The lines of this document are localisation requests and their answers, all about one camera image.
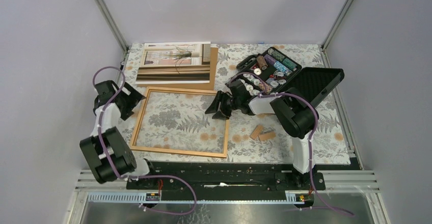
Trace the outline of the wooden picture frame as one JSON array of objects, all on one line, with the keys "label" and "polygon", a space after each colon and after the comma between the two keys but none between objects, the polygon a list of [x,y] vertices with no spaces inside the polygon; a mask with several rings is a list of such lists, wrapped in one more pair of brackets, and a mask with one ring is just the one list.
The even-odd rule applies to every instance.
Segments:
[{"label": "wooden picture frame", "polygon": [[205,114],[216,91],[148,87],[130,140],[134,151],[225,158],[229,120]]}]

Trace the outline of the printed photo of plant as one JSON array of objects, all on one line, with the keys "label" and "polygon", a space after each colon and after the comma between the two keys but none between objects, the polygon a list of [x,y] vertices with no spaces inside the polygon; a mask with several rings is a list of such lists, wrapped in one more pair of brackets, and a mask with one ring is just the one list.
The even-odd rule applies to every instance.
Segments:
[{"label": "printed photo of plant", "polygon": [[137,85],[210,83],[210,42],[144,44]]}]

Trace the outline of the brown cardboard backing board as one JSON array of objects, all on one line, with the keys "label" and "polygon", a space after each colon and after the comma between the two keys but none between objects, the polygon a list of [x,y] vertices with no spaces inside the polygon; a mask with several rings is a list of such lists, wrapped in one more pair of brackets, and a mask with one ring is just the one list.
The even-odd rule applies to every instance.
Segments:
[{"label": "brown cardboard backing board", "polygon": [[211,48],[210,55],[210,75],[209,83],[181,83],[181,84],[153,84],[153,85],[137,85],[138,87],[163,87],[163,88],[182,88],[182,89],[198,89],[198,90],[213,90],[215,72],[218,61],[218,48]]}]

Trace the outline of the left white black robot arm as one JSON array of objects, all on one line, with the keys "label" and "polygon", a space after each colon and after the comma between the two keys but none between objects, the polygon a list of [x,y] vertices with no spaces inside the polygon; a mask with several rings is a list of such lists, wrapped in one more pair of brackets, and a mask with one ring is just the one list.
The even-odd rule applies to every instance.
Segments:
[{"label": "left white black robot arm", "polygon": [[100,183],[112,182],[129,173],[139,175],[139,183],[146,189],[157,185],[157,173],[150,170],[146,159],[136,160],[117,125],[133,115],[133,109],[145,97],[125,83],[123,89],[112,80],[96,84],[94,100],[95,126],[79,147],[93,174]]}]

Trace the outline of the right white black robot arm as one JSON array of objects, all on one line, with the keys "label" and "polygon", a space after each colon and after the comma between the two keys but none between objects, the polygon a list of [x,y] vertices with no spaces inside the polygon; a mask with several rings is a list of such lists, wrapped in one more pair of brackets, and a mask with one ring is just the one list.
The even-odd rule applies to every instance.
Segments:
[{"label": "right white black robot arm", "polygon": [[305,189],[312,183],[315,162],[313,159],[312,139],[318,124],[315,107],[296,93],[283,92],[265,95],[251,94],[246,85],[236,80],[229,86],[229,92],[217,94],[205,111],[213,119],[227,120],[234,110],[254,116],[259,114],[275,115],[285,132],[293,140],[293,175],[296,188]]}]

